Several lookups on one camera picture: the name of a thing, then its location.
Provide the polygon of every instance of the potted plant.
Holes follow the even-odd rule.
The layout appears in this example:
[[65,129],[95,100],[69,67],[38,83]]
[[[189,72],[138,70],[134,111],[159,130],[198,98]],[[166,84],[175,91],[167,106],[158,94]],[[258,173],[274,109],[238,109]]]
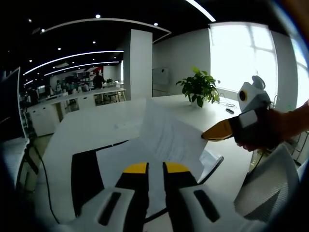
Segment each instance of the potted plant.
[[197,67],[193,67],[195,75],[178,81],[183,87],[183,94],[189,98],[191,105],[203,108],[204,101],[211,103],[219,101],[219,94],[216,88],[214,78],[206,71],[200,71]]
[[106,80],[106,83],[107,83],[107,84],[111,84],[111,83],[112,83],[112,79],[111,79],[111,78],[110,78],[110,79],[107,79],[107,80]]

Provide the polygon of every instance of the white chair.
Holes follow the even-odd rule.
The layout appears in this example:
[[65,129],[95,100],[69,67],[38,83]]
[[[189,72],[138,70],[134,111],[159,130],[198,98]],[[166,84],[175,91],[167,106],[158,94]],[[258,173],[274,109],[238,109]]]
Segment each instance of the white chair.
[[246,177],[234,201],[236,211],[249,220],[270,221],[289,200],[299,178],[291,154],[279,145]]

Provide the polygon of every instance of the ceiling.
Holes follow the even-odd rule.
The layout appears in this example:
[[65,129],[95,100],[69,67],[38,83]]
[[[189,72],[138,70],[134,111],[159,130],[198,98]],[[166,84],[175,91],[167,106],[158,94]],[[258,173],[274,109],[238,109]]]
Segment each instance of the ceiling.
[[[285,33],[280,22],[261,0],[197,0],[217,22],[249,21],[269,25],[270,29]],[[131,29],[153,33],[154,41],[166,35],[154,27],[128,22],[90,21],[62,26],[41,33],[41,29],[81,19],[102,18],[129,19],[153,25],[172,32],[171,36],[207,28],[210,20],[184,0],[118,0],[118,1],[54,1],[44,4],[20,4],[7,6],[1,14],[2,44],[0,45],[0,69],[13,70],[21,66],[22,73],[51,60],[79,53],[117,50]],[[55,65],[67,62],[77,66],[93,62],[121,61],[122,53],[83,55],[45,65],[25,76],[26,79],[43,78]]]

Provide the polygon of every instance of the remote control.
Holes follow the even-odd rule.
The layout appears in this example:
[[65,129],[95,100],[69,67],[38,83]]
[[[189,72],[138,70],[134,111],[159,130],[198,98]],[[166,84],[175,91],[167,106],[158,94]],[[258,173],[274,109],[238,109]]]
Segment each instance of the remote control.
[[231,109],[226,109],[226,111],[228,111],[230,114],[234,114],[234,111],[232,111]]

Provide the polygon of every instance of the paper sheet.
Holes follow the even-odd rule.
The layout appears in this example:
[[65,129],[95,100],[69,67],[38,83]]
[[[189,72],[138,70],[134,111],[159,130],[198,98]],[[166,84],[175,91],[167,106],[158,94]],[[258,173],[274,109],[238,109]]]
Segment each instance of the paper sheet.
[[139,140],[160,161],[186,165],[198,180],[203,172],[199,158],[207,144],[202,131],[177,120],[152,100],[147,100]]
[[212,170],[213,168],[218,164],[220,161],[220,158],[222,156],[219,154],[215,154],[209,149],[205,149],[200,157],[200,161],[204,166],[204,171],[202,175],[200,176],[200,179],[198,180],[198,183],[204,179]]
[[139,138],[97,151],[98,166],[105,187],[113,187],[122,171],[131,164],[149,163],[149,207],[151,216],[166,207],[162,162],[182,163],[199,180],[204,166],[199,160],[207,141],[202,134],[147,100]]

